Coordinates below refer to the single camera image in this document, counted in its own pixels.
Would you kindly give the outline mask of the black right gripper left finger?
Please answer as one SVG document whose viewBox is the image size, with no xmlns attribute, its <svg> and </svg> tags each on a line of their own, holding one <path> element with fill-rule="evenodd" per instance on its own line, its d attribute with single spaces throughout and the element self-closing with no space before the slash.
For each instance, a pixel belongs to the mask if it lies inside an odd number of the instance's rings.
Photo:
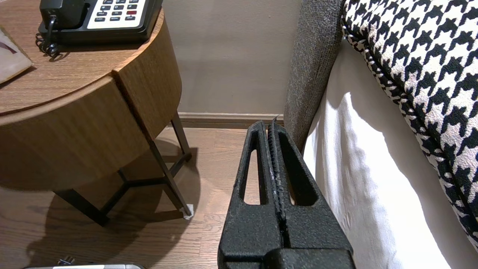
<svg viewBox="0 0 478 269">
<path fill-rule="evenodd" d="M 252 152 L 258 160 L 260 204 L 244 201 Z M 220 243 L 219 269 L 260 269 L 268 252 L 282 247 L 277 188 L 265 123 L 257 121 L 247 133 Z"/>
</svg>

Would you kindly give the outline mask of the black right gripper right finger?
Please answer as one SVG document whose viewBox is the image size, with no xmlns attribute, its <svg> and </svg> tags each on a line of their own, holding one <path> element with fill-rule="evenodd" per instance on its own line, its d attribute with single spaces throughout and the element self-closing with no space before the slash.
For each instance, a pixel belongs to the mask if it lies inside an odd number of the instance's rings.
<svg viewBox="0 0 478 269">
<path fill-rule="evenodd" d="M 338 220 L 286 129 L 268 127 L 273 195 L 287 248 L 351 250 Z"/>
</svg>

